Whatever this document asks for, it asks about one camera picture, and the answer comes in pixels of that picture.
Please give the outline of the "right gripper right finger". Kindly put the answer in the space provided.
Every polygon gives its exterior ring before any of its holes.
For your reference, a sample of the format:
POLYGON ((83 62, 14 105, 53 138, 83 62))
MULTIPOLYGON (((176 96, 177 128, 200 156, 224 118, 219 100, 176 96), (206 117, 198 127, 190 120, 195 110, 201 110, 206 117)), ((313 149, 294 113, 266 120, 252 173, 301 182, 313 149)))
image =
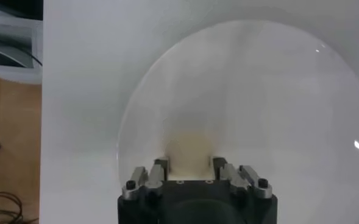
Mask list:
POLYGON ((234 194, 250 192, 256 198, 272 198, 272 186, 265 178, 261 178, 251 166, 240 165, 238 169, 228 163, 223 157, 213 157, 211 160, 215 180, 226 180, 234 194))

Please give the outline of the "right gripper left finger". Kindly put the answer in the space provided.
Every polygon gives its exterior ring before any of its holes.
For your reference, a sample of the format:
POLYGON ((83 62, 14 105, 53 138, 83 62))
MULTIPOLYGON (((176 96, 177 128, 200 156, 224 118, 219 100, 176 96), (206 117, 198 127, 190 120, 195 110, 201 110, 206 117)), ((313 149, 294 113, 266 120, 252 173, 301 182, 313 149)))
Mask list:
POLYGON ((143 166, 136 167, 122 187, 122 198, 124 200, 137 200, 142 194, 162 194, 162 186, 168 180, 169 159, 160 157, 154 160, 153 166, 148 172, 143 166))

